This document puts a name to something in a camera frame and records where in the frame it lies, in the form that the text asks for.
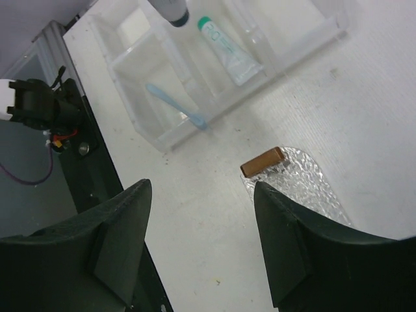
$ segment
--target cork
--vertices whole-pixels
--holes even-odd
[[[264,169],[279,164],[284,160],[284,154],[280,148],[276,147],[241,165],[240,169],[245,177],[253,177]]]

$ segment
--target aluminum foil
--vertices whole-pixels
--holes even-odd
[[[284,162],[271,166],[250,179],[242,176],[251,199],[254,198],[256,182],[264,181],[300,205],[352,227],[350,219],[313,158],[300,149],[280,149],[285,154]]]

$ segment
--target screw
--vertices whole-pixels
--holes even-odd
[[[90,151],[90,146],[86,142],[82,142],[78,147],[78,152],[81,156],[85,156]]]

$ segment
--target clear plastic organizer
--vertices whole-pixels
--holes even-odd
[[[348,27],[344,0],[188,0],[171,26],[147,0],[118,0],[90,24],[138,133],[159,151],[198,129],[146,90],[152,83],[206,122],[265,86]],[[209,16],[263,67],[237,86],[198,29]]]

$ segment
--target white toothpaste tube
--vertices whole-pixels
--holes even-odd
[[[209,17],[201,18],[198,28],[237,86],[242,86],[263,69]]]

